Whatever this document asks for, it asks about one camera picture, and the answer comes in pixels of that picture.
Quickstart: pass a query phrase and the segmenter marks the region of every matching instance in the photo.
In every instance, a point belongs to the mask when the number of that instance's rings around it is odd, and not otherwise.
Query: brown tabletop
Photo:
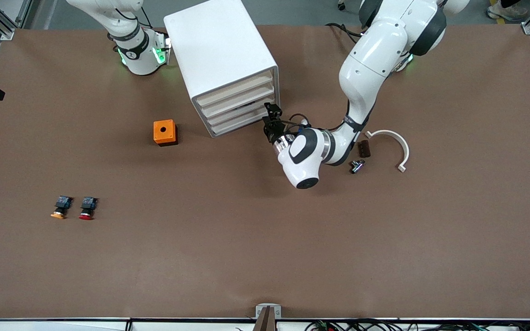
[[[351,41],[259,27],[286,115],[335,126]],[[254,124],[212,139],[176,65],[137,77],[105,31],[25,31],[0,49],[0,317],[530,318],[530,36],[452,26],[393,75],[359,174],[296,190]],[[180,142],[153,143],[174,119]],[[355,152],[348,161],[355,159]],[[67,220],[49,215],[75,197]],[[77,218],[99,198],[92,222]]]

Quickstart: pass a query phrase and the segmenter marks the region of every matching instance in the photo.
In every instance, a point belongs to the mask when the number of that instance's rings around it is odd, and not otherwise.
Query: black end cap
[[[311,187],[315,186],[316,183],[318,183],[318,178],[308,178],[308,179],[304,179],[303,181],[299,182],[296,185],[296,188],[304,190],[306,188],[311,188]]]

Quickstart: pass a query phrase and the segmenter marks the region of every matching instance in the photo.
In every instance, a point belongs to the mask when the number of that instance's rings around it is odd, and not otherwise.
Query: white box
[[[261,120],[279,100],[277,63],[241,0],[165,16],[187,92],[213,137]]]

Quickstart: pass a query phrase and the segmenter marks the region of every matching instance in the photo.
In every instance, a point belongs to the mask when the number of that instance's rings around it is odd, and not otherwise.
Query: white robotic arm
[[[320,164],[345,162],[367,124],[381,84],[408,53],[424,55],[439,44],[446,20],[442,6],[459,11],[468,0],[364,0],[359,17],[369,26],[345,59],[339,73],[341,89],[349,100],[347,115],[333,130],[303,124],[297,135],[288,133],[281,109],[266,103],[265,134],[293,186],[318,183]]]
[[[168,62],[170,40],[161,32],[141,27],[133,12],[143,0],[67,0],[109,32],[122,63],[137,75],[148,75]]]

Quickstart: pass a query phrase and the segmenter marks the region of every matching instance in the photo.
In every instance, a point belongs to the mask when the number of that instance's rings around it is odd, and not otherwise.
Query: orange box
[[[153,139],[159,146],[177,145],[177,126],[173,120],[156,121],[153,124]]]

